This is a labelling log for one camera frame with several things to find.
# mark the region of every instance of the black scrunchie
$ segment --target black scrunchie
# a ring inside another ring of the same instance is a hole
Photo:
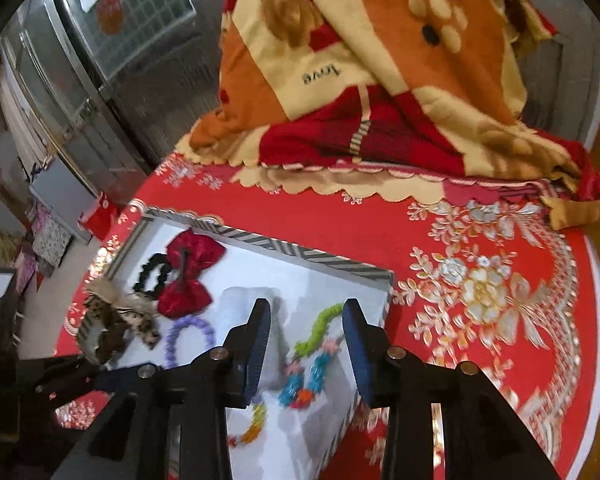
[[[144,290],[146,280],[149,279],[149,275],[151,274],[152,270],[156,269],[157,267],[161,267],[160,274],[158,275],[158,284],[155,286],[154,290]],[[134,285],[134,292],[142,292],[152,300],[157,300],[162,294],[162,291],[166,285],[167,276],[172,270],[173,267],[171,267],[171,264],[167,261],[167,255],[155,253],[151,258],[149,258],[149,261],[142,266],[142,271],[138,276],[138,281]]]

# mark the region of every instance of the hair accessory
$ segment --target hair accessory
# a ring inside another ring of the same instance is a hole
[[[262,396],[257,393],[251,399],[251,405],[253,406],[253,417],[251,419],[251,424],[241,435],[229,435],[227,437],[227,443],[229,447],[241,447],[250,444],[254,440],[257,439],[260,433],[262,433],[262,429],[264,428],[264,424],[267,421],[267,407],[262,399]]]
[[[298,357],[309,357],[312,353],[314,353],[320,343],[322,342],[322,338],[327,333],[327,328],[329,327],[329,323],[336,317],[342,314],[342,307],[344,303],[337,303],[333,306],[325,308],[318,314],[317,319],[314,321],[314,325],[311,327],[311,335],[309,339],[306,341],[299,341],[296,343],[294,350]]]
[[[160,274],[158,274],[158,284],[154,287],[154,290],[144,290],[146,286],[146,280],[151,275],[152,270],[160,267]],[[152,300],[157,300],[167,282],[167,276],[173,270],[173,267],[167,260],[167,255],[162,253],[155,253],[149,261],[142,266],[142,271],[138,276],[138,281],[134,285],[135,292],[142,292]]]
[[[338,303],[325,308],[318,314],[311,327],[311,334],[306,341],[296,343],[295,355],[291,362],[285,367],[285,375],[288,379],[280,394],[278,401],[285,408],[295,410],[304,410],[314,401],[324,388],[325,368],[332,361],[333,356],[337,354],[340,348],[342,336],[337,339],[327,339],[322,342],[327,333],[329,323],[337,316],[342,314],[344,304]],[[304,387],[304,367],[300,358],[308,357],[314,353],[322,344],[322,352],[315,358],[314,364],[309,368],[309,383]]]
[[[158,312],[171,319],[198,313],[211,303],[211,296],[198,281],[200,272],[216,263],[225,248],[205,235],[183,231],[167,246],[167,261],[180,269],[178,279],[167,285],[158,298]]]
[[[154,307],[150,298],[136,292],[122,294],[107,278],[91,280],[85,286],[85,291],[110,305],[150,349],[160,341],[160,333],[154,328]],[[94,311],[96,317],[115,322],[115,316],[109,317],[109,313],[103,311],[102,302],[95,302],[94,307],[96,306],[99,309],[99,312]]]
[[[98,336],[98,347],[95,349],[95,356],[99,363],[104,364],[114,352],[123,352],[125,350],[125,332],[129,325],[124,321],[112,323],[106,330],[103,330]]]
[[[120,315],[113,310],[111,305],[95,294],[88,295],[82,304],[95,319],[100,320],[105,329],[108,329],[114,323],[122,321]]]
[[[187,314],[180,319],[177,319],[171,325],[171,329],[169,330],[169,335],[166,339],[166,360],[167,360],[167,368],[175,368],[178,366],[176,362],[176,340],[180,335],[180,331],[187,326],[194,326],[200,330],[205,335],[206,348],[205,351],[216,346],[216,332],[213,327],[204,319],[198,316],[194,316],[193,314]]]

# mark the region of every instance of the floor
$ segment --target floor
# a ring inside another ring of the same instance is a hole
[[[100,241],[88,245],[73,240],[60,266],[36,290],[35,280],[24,291],[24,320],[18,354],[21,359],[53,355],[65,313],[84,273],[94,259]]]

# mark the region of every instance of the red bag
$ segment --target red bag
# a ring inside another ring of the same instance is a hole
[[[98,240],[104,240],[119,215],[118,206],[101,192],[93,205],[80,215],[78,225]]]

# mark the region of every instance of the green beaded bracelet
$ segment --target green beaded bracelet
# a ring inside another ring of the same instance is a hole
[[[329,323],[335,318],[342,314],[342,308],[344,303],[337,303],[335,305],[329,306],[325,308],[318,317],[314,321],[314,325],[311,327],[311,335],[309,339],[306,341],[299,341],[294,346],[294,351],[296,352],[296,356],[301,357],[309,357],[312,353],[314,353],[320,343],[322,343],[322,338],[327,333],[327,328]]]

